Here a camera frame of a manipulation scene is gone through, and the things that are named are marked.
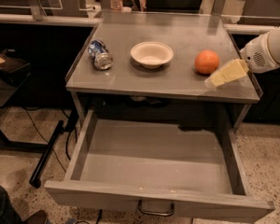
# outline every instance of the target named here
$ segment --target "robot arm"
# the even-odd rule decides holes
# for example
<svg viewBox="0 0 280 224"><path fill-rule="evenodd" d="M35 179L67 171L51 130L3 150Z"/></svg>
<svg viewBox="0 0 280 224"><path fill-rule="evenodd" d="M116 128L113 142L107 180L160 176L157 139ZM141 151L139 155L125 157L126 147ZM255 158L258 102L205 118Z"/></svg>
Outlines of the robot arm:
<svg viewBox="0 0 280 224"><path fill-rule="evenodd" d="M240 53L254 73L280 68L280 27L256 37Z"/></svg>

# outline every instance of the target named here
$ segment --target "orange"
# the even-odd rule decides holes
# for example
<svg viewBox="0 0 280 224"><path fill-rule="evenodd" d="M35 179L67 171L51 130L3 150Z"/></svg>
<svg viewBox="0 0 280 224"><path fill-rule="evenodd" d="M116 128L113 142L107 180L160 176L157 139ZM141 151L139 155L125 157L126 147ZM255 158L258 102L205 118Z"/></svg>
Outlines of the orange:
<svg viewBox="0 0 280 224"><path fill-rule="evenodd" d="M195 58L195 68L199 73L212 74L218 68L220 59L218 55L209 49L201 51Z"/></svg>

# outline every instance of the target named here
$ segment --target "black monitor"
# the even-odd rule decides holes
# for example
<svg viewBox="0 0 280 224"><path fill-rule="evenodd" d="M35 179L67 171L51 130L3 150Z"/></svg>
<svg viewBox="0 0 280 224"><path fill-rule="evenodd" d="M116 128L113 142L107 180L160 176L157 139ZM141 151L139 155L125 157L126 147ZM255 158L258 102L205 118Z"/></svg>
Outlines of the black monitor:
<svg viewBox="0 0 280 224"><path fill-rule="evenodd" d="M147 0L147 11L198 13L203 0Z"/></svg>

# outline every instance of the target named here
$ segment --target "aluminum can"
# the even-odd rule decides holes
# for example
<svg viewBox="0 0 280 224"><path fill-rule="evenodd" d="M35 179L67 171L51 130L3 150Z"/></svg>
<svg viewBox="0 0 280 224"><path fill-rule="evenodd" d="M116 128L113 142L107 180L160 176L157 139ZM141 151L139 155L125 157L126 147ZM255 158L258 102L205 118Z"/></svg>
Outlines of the aluminum can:
<svg viewBox="0 0 280 224"><path fill-rule="evenodd" d="M113 58L101 40L93 40L90 43L88 53L95 68L99 70L109 69L113 65Z"/></svg>

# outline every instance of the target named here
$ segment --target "speckled floor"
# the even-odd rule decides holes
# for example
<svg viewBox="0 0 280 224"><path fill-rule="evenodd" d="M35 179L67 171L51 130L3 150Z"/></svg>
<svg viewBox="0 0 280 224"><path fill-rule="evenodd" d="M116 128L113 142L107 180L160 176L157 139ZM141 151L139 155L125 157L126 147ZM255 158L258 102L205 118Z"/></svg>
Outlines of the speckled floor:
<svg viewBox="0 0 280 224"><path fill-rule="evenodd" d="M49 139L58 120L66 122L67 117L58 109L38 109L28 111L39 132ZM11 140L42 143L27 111L20 107L0 109L0 128ZM63 168L69 161L65 155L67 133L61 134L54 150ZM258 200L273 201L276 210L258 224L280 224L280 125L243 123L236 134L236 142L244 164L246 177L253 197ZM69 139L69 153L75 145L75 136ZM15 209L23 219L33 212L44 209L52 224L69 224L74 220L87 220L95 223L98 210L60 206L54 202L44 189L47 180L63 180L64 170L51 153L45 171L41 176L39 189L29 184L30 176L40 158L40 154L0 150L0 185L7 189ZM103 211L102 224L124 223L174 223L190 224L189 218L152 217L137 214ZM194 219L194 224L223 224L212 220Z"/></svg>

